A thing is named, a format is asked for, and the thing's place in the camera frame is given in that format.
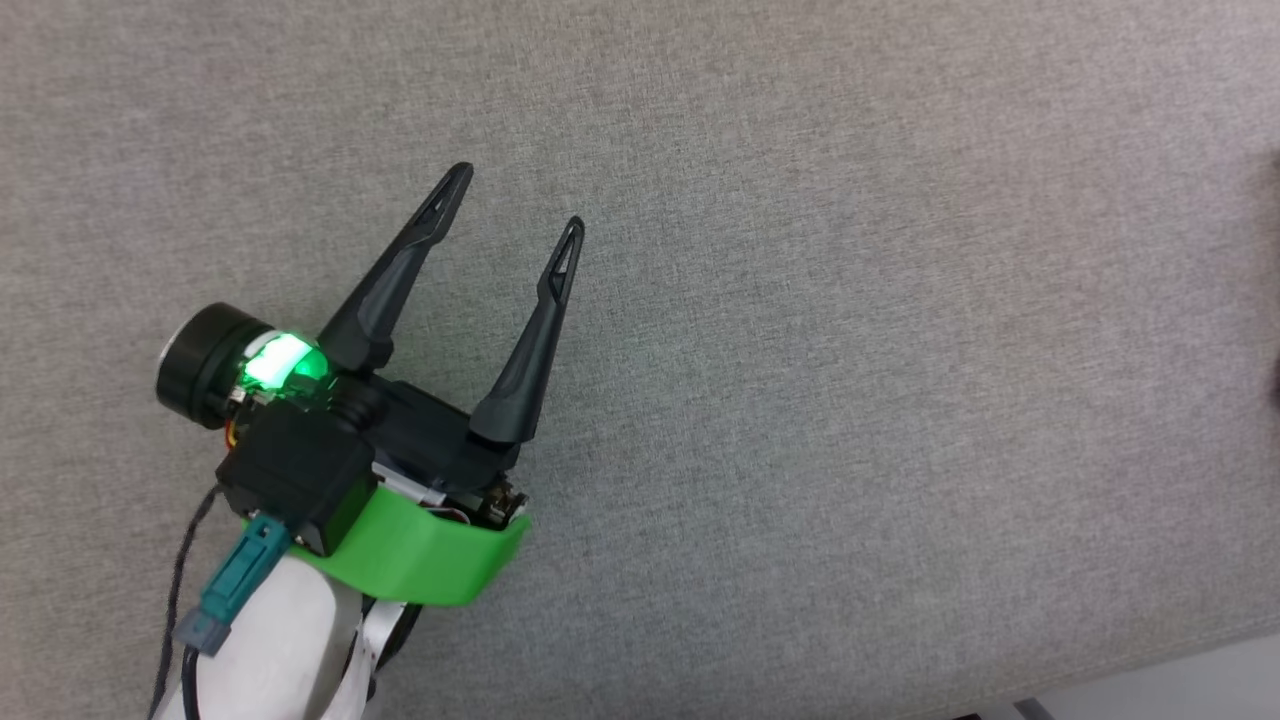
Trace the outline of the grey fabric sofa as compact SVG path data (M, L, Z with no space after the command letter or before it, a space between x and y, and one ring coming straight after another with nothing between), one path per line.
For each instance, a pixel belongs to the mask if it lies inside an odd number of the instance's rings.
M1280 630L1280 0L0 0L0 720L141 720L221 442L449 167L388 374L586 237L518 557L387 720L937 717Z

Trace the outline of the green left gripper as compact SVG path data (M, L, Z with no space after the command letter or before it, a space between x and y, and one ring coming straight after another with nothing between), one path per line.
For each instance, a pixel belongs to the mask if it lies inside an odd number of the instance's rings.
M472 177L474 165L460 161L440 178L321 329L319 347L333 368L364 374L388 364L419 273ZM517 445L536 434L584 240L584 220L571 217L536 282L536 306L471 418L403 380L248 378L243 430L262 406L285 400L338 416L375 452L378 487L338 551L319 557L292 536L294 555L375 600L448 607L483 592L529 525L526 496L508 475Z

